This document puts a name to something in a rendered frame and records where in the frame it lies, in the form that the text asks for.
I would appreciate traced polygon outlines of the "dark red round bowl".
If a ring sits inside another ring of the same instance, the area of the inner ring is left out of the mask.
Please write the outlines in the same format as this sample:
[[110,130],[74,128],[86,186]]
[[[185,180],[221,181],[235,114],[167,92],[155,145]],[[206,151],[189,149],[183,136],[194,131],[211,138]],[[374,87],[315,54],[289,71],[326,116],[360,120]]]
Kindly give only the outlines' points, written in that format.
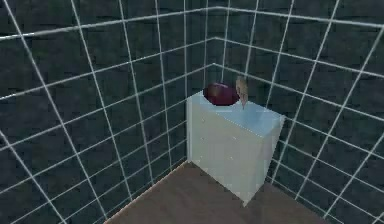
[[215,106],[231,106],[239,100],[233,87],[222,83],[211,83],[203,90],[203,96]]

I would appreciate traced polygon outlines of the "white chest of drawers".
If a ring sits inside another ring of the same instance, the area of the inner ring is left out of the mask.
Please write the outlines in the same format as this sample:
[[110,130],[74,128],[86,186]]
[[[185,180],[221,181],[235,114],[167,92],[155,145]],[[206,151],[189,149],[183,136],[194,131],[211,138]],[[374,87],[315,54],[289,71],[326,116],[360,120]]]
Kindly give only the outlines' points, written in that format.
[[253,102],[187,99],[187,160],[248,204],[265,182],[285,117]]

